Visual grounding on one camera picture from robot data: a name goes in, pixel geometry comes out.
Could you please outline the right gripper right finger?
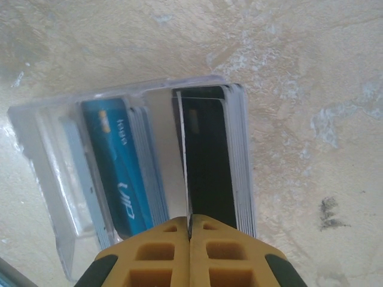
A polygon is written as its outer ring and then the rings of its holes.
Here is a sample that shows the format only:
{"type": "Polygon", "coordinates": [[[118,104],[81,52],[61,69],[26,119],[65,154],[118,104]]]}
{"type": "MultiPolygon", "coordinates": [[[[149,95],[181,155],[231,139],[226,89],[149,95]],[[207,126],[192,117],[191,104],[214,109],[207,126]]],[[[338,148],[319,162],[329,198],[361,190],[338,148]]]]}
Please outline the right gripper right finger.
{"type": "Polygon", "coordinates": [[[306,286],[277,248],[206,215],[190,218],[190,286],[306,286]]]}

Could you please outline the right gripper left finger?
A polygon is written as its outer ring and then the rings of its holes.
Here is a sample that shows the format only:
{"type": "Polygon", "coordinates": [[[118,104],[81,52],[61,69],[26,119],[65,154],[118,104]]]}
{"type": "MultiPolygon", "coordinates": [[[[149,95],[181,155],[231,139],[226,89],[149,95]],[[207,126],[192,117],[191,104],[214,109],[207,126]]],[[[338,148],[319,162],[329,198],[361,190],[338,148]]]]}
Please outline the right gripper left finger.
{"type": "Polygon", "coordinates": [[[76,286],[189,286],[190,243],[177,217],[102,250],[76,286]]]}

